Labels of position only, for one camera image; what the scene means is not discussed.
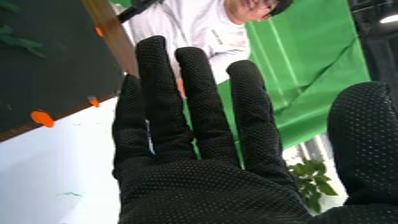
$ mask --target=black panel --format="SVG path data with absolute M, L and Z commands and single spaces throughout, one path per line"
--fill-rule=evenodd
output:
M 0 11 L 16 36 L 43 43 L 46 58 L 0 42 L 0 136 L 32 124 L 30 112 L 55 118 L 119 89 L 123 72 L 78 0 L 13 0 L 20 14 Z

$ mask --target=finger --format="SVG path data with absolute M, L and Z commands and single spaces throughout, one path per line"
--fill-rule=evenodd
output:
M 329 115 L 329 137 L 347 204 L 398 201 L 398 113 L 384 83 L 350 87 Z
M 183 115 L 164 37 L 155 36 L 139 43 L 137 59 L 157 159 L 162 162 L 194 159 L 194 133 Z
M 238 165 L 233 134 L 222 109 L 208 57 L 199 48 L 176 51 L 189 101 L 192 127 L 203 159 Z
M 245 167 L 251 172 L 295 189 L 281 157 L 281 137 L 260 70 L 251 61 L 240 61 L 231 64 L 228 72 Z
M 151 157 L 141 81 L 132 75 L 125 77 L 123 82 L 112 135 L 116 142 L 114 165 L 133 157 Z

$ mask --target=hair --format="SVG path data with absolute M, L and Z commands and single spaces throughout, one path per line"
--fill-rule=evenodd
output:
M 270 15 L 272 16 L 279 15 L 284 12 L 284 10 L 290 8 L 292 4 L 293 4 L 293 0 L 279 0 L 277 7 L 272 10 Z

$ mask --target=orange dot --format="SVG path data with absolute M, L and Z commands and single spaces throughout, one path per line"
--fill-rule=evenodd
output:
M 55 125 L 55 122 L 53 122 L 53 119 L 52 119 L 52 116 L 48 115 L 48 113 L 45 113 L 43 111 L 34 111 L 30 113 L 30 117 L 32 117 L 32 120 L 37 124 L 41 124 L 43 126 L 46 126 L 48 128 L 53 127 Z
M 91 105 L 93 105 L 94 107 L 100 107 L 100 101 L 98 101 L 96 98 L 91 99 Z
M 96 34 L 98 34 L 100 37 L 103 37 L 103 30 L 101 30 L 100 27 L 96 27 Z

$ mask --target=white wall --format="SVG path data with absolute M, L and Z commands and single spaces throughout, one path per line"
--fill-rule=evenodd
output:
M 117 223 L 116 99 L 0 143 L 0 223 Z

